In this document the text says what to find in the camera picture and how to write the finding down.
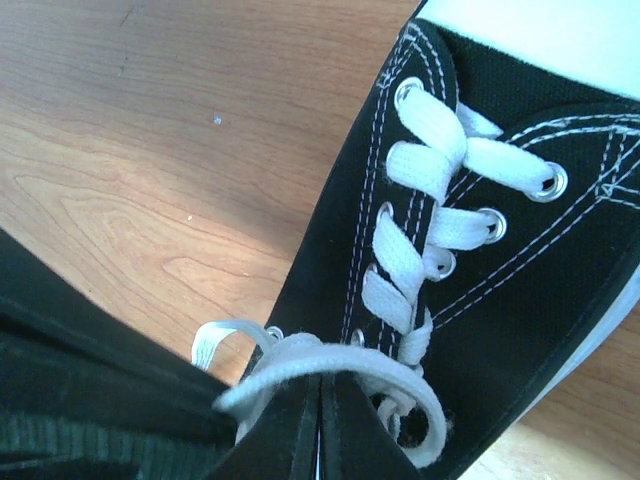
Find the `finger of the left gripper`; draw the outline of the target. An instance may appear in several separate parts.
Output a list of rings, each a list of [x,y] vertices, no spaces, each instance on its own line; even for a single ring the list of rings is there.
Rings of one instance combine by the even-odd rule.
[[[205,479],[232,449],[220,382],[1,237],[1,475]]]

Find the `white lace of sneaker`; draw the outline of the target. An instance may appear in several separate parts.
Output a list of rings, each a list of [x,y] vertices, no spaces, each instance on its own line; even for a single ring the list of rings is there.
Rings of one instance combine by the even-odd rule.
[[[191,349],[191,362],[197,368],[207,369],[220,343],[238,332],[252,338],[262,353],[252,372],[212,404],[237,420],[239,436],[254,426],[282,383],[307,374],[347,371],[357,376],[367,393],[381,396],[377,414],[392,437],[399,436],[400,421],[411,411],[425,413],[426,436],[406,448],[405,455],[419,468],[434,463],[445,446],[448,424],[423,377],[421,360],[433,321],[419,309],[419,292],[424,282],[453,273],[456,251],[494,243],[507,229],[504,215],[495,209],[446,207],[449,183],[458,170],[467,169],[539,203],[558,199],[567,188],[568,176],[559,164],[502,142],[499,128],[488,119],[466,107],[448,107],[415,77],[398,85],[394,106],[415,141],[390,148],[387,176],[434,201],[432,225],[422,248],[395,223],[389,203],[381,205],[376,217],[375,263],[365,271],[361,298],[370,313],[399,334],[398,354],[388,357],[366,347],[359,333],[348,344],[328,344],[312,334],[287,336],[243,319],[204,324]]]

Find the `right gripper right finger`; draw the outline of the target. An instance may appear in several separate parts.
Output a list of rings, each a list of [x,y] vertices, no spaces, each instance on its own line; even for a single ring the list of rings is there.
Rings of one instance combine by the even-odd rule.
[[[321,479],[421,477],[388,435],[371,401],[349,373],[322,376],[319,470]]]

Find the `black canvas sneaker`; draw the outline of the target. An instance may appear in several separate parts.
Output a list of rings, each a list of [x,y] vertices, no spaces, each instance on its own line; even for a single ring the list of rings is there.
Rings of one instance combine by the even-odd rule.
[[[458,478],[574,370],[639,299],[639,5],[635,1],[424,1],[399,31],[332,167],[268,323],[388,357],[399,334],[361,298],[373,231],[389,203],[417,248],[434,201],[392,182],[386,158],[414,142],[394,106],[419,79],[500,140],[559,164],[568,185],[539,203],[467,169],[448,208],[492,208],[504,236],[455,252],[426,281],[433,330],[421,367],[442,405],[440,457],[419,479]]]

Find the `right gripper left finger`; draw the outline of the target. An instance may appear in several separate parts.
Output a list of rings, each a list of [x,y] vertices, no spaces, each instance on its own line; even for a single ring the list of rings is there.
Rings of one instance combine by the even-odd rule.
[[[214,480],[315,479],[320,377],[280,387],[247,435],[209,475]]]

